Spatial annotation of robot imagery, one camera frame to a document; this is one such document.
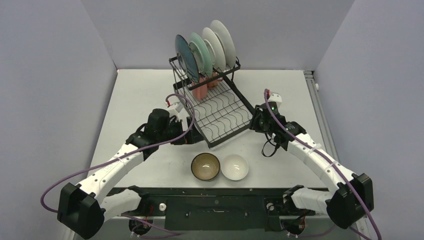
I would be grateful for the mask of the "brown black bowl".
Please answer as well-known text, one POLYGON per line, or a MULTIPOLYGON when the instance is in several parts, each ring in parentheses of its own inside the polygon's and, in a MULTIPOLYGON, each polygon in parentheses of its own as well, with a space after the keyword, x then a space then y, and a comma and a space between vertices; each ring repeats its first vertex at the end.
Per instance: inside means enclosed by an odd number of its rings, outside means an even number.
POLYGON ((203 152, 193 158, 190 170, 196 179, 209 182, 219 175, 221 163, 214 154, 203 152))

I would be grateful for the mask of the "large pink mug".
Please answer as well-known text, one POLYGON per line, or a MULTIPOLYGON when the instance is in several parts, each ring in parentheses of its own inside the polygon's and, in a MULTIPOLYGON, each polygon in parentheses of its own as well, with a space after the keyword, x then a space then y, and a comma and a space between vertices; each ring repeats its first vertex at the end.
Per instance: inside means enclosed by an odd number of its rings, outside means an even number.
POLYGON ((192 96, 194 97, 194 99, 200 102, 201 100, 203 100, 204 98, 207 97, 208 86, 207 86, 207 84, 203 84, 203 85, 193 89, 191 92, 192 92, 192 96))

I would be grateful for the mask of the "white plate blue rim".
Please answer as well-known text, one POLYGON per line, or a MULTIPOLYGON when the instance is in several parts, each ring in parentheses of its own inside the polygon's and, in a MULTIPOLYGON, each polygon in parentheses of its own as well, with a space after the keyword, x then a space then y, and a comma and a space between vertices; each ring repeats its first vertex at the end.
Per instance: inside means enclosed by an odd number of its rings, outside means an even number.
POLYGON ((201 37, 209 50, 213 68, 217 72, 224 72, 226 70, 226 58, 218 36, 209 27, 205 27, 202 30, 201 37))

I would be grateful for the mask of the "black wire dish rack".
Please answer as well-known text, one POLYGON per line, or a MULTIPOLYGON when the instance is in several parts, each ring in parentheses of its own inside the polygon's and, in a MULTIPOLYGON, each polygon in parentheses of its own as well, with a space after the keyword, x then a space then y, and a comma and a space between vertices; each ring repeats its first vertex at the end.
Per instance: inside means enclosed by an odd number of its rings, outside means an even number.
POLYGON ((208 90, 202 100, 193 96, 195 84, 180 68, 178 58, 175 56, 168 61, 174 75, 173 90, 192 102, 193 107, 188 104, 184 107, 191 117, 191 110, 195 111, 195 128, 210 149, 249 128, 255 108, 234 83, 235 72, 241 68, 238 59, 233 68, 218 73, 216 79, 222 81, 215 88, 208 90))

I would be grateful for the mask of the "dark blue plate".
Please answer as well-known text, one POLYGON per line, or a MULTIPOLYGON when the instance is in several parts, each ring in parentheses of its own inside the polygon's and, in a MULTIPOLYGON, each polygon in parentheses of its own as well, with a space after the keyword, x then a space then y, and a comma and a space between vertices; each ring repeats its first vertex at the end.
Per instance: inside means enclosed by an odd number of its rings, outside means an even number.
POLYGON ((199 69, 188 42, 182 35, 177 34, 174 40, 174 47, 180 68, 192 82, 198 83, 199 69))

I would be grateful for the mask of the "red teal plate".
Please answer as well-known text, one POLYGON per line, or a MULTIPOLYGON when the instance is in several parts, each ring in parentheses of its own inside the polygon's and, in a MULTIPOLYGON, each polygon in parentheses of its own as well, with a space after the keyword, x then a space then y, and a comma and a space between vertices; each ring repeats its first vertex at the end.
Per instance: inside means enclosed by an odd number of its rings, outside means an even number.
POLYGON ((226 68, 232 69, 236 65, 237 54, 232 36, 226 26, 219 20, 213 20, 210 23, 211 30, 216 34, 223 47, 226 68))

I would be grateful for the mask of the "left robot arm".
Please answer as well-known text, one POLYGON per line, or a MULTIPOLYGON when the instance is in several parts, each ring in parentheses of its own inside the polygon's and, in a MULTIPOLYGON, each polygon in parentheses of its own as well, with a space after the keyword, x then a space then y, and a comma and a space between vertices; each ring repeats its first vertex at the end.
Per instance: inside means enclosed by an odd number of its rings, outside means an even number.
POLYGON ((176 111, 154 109, 147 122, 127 138, 113 158, 92 167, 94 173, 76 185, 67 183, 61 189, 57 220, 87 240, 115 216, 128 211, 145 214, 149 201, 136 191, 124 190, 117 196, 108 196, 108 193, 159 146, 192 144, 186 135, 192 133, 195 121, 194 116, 189 118, 190 124, 183 130, 183 122, 176 111))

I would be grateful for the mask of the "small orange mug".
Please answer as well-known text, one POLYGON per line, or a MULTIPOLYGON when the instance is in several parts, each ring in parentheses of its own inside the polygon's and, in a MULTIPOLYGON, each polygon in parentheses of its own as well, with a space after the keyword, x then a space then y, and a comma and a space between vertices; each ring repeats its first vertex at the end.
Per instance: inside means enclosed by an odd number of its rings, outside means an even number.
MULTIPOLYGON (((206 77, 204 80, 205 81, 208 81, 210 78, 214 78, 214 77, 216 77, 217 76, 217 74, 214 72, 213 74, 212 74, 212 76, 211 77, 206 77)), ((220 78, 217 78, 216 80, 214 80, 214 81, 211 81, 211 82, 208 82, 206 85, 207 85, 207 88, 208 89, 214 89, 215 87, 217 87, 218 86, 218 83, 219 82, 222 82, 223 81, 223 78, 222 77, 220 77, 220 78)))

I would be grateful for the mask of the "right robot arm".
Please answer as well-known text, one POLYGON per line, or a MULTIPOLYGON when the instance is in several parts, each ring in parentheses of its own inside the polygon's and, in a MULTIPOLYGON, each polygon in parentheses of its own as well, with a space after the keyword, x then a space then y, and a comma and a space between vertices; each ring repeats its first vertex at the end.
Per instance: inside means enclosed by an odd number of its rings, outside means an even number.
POLYGON ((294 214, 311 210, 329 216, 340 228, 347 229, 374 209, 373 182, 342 166, 328 155, 295 121, 286 121, 275 102, 256 105, 249 129, 272 137, 277 148, 303 162, 327 187, 327 191, 296 185, 283 194, 282 207, 294 214))

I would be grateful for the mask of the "white bowl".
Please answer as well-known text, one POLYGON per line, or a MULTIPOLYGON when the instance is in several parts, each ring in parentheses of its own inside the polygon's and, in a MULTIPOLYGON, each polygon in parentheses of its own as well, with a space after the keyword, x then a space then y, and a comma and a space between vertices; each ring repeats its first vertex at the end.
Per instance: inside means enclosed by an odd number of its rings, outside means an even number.
POLYGON ((231 154, 223 159, 220 170, 227 179, 240 181, 248 175, 249 163, 241 155, 231 154))

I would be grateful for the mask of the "light green flower plate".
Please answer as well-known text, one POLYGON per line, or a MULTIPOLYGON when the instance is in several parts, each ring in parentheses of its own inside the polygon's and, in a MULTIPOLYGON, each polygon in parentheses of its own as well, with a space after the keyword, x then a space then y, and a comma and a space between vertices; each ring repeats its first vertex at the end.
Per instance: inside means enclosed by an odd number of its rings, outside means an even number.
POLYGON ((196 60, 198 71, 205 77, 211 77, 213 64, 204 40, 197 33, 192 32, 188 45, 196 60))

